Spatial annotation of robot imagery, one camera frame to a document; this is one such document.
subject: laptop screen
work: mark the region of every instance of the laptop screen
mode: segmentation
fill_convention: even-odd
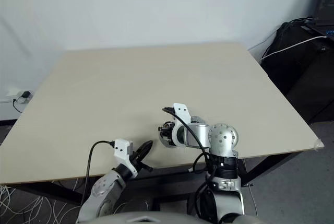
[[[334,0],[318,0],[314,17],[316,25],[334,25]]]

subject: wall outlet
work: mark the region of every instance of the wall outlet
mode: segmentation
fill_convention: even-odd
[[[18,91],[17,93],[13,93],[13,92],[8,93],[3,100],[0,100],[0,103],[12,103],[14,99],[17,100],[17,103],[20,103],[20,104],[28,103],[33,97],[33,93],[32,91],[29,91],[30,96],[27,98],[22,98],[21,96],[25,91],[28,91],[28,90],[21,90],[21,91]]]

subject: wooden table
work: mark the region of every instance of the wooden table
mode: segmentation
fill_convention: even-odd
[[[198,149],[168,149],[158,140],[158,126],[171,119],[161,109],[174,102],[209,124],[235,127],[240,158],[323,147],[240,44],[70,51],[0,146],[0,183],[82,177],[92,144],[116,138],[135,147],[153,139],[145,162],[155,168],[191,164]],[[273,156],[265,170],[287,156]],[[112,148],[97,146],[90,174],[115,166]]]

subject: black cable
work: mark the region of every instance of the black cable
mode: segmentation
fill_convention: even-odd
[[[220,218],[220,220],[218,221],[218,224],[222,224],[223,223],[224,217],[225,216],[223,216],[223,217]]]
[[[217,169],[217,167],[214,168],[213,173],[210,175],[210,177],[205,179],[204,183],[201,186],[199,186],[199,188],[195,192],[194,207],[195,207],[195,212],[196,212],[198,218],[201,218],[201,214],[200,214],[200,212],[198,210],[198,206],[197,206],[197,198],[198,198],[199,192],[202,190],[203,187],[205,187],[212,180],[212,178],[214,177],[214,174],[216,173],[216,169]]]
[[[262,55],[262,58],[261,60],[266,56],[268,50],[274,45],[274,43],[278,40],[279,37],[281,37],[281,41],[283,39],[283,34],[285,33],[285,31],[294,23],[294,22],[297,22],[297,21],[304,21],[304,20],[312,20],[313,17],[312,16],[308,16],[308,17],[305,17],[305,18],[298,18],[298,19],[293,19],[293,20],[290,20],[289,22],[285,22],[281,25],[281,27],[279,29],[277,29],[276,31],[276,37],[274,38],[274,40],[272,41],[272,43],[267,47],[267,49],[265,50],[265,52],[263,53]]]
[[[99,142],[95,142],[94,145],[90,148],[90,151],[89,151],[89,157],[88,157],[88,162],[87,162],[86,177],[85,177],[85,187],[83,188],[83,193],[82,193],[82,199],[81,199],[80,207],[83,205],[84,200],[85,200],[85,197],[86,197],[87,184],[88,184],[88,177],[89,177],[89,169],[90,169],[90,161],[91,161],[91,159],[92,159],[93,150],[94,150],[94,147],[95,147],[97,144],[100,144],[100,143],[106,143],[106,144],[109,144],[109,145],[112,146],[114,142],[107,142],[107,141],[105,141],[105,140],[101,140],[101,141],[99,141]]]
[[[193,132],[193,130],[179,117],[177,116],[175,113],[173,113],[172,111],[168,110],[168,108],[163,108],[162,109],[164,112],[171,114],[172,116],[174,116],[175,118],[177,118],[182,124],[183,126],[192,134],[192,136],[194,137],[194,139],[196,140],[196,142],[198,143],[200,149],[202,150],[202,153],[204,155],[205,158],[205,162],[206,164],[208,163],[208,157],[207,157],[207,152],[205,152],[205,149],[203,147],[203,145],[201,144],[201,142],[199,141],[199,139],[197,138],[196,134]]]
[[[196,170],[196,164],[198,162],[198,160],[203,156],[204,154],[201,152],[199,156],[197,156],[197,158],[195,159],[194,163],[193,163],[193,172],[195,174],[200,174],[200,173],[203,173],[207,170],[207,167],[205,166],[203,169],[201,170]]]
[[[18,109],[15,107],[15,101],[16,101],[16,99],[13,100],[13,107],[15,108],[16,111],[18,111],[19,113],[22,113],[20,110],[18,110]]]

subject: white wall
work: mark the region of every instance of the white wall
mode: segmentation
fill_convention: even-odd
[[[0,0],[0,100],[36,90],[64,50],[203,41],[248,48],[311,0]],[[270,43],[252,50],[258,58]],[[0,120],[19,114],[0,104]]]

